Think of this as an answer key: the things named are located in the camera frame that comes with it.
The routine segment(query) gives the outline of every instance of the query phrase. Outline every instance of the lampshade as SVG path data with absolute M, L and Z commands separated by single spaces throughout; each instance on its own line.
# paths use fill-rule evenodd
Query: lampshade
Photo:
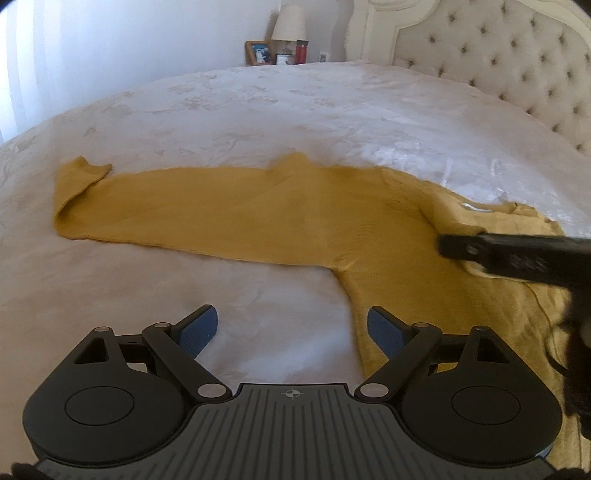
M 271 40 L 307 40 L 304 12 L 299 5 L 283 5 Z

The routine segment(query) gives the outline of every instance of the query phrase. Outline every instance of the yellow sweater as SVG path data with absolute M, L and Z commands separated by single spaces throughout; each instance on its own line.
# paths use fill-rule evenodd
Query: yellow sweater
M 366 375 L 386 360 L 366 331 L 368 309 L 381 305 L 408 324 L 429 322 L 446 333 L 490 326 L 561 397 L 543 337 L 559 321 L 566 293 L 474 275 L 439 257 L 435 247 L 437 233 L 561 234 L 533 208 L 476 205 L 399 171 L 321 168 L 302 154 L 268 170 L 171 168 L 105 178 L 110 169 L 81 157 L 62 167 L 54 217 L 60 235 L 320 265 L 335 273 L 351 299 Z M 557 342 L 561 358 L 564 339 Z M 551 460 L 579 465 L 580 448 L 576 421 L 565 418 Z

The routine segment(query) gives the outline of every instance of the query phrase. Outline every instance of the crosshair logo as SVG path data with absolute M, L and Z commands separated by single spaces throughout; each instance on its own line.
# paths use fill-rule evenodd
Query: crosshair logo
M 299 397 L 300 395 L 303 395 L 303 393 L 300 392 L 299 390 L 296 390 L 295 388 L 290 388 L 287 392 L 284 393 L 284 395 L 286 397 L 289 397 L 290 399 L 294 400 L 295 398 Z

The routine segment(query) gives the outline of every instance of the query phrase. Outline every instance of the sweater sleeve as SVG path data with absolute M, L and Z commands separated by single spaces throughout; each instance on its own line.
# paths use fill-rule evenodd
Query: sweater sleeve
M 61 168 L 54 196 L 61 236 L 328 268 L 354 254 L 349 241 L 359 202 L 351 192 L 345 208 L 340 201 L 338 211 L 332 208 L 331 182 L 319 182 L 303 155 L 266 170 L 171 168 L 106 177 L 108 171 L 81 157 Z

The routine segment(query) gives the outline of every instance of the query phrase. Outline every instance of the ribbed black plate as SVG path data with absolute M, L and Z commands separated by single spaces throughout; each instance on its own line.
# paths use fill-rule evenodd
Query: ribbed black plate
M 233 400 L 197 408 L 145 459 L 105 469 L 44 460 L 38 468 L 56 480 L 541 480 L 553 471 L 542 459 L 503 469 L 442 460 L 414 443 L 387 406 L 360 403 L 344 385 L 244 385 Z

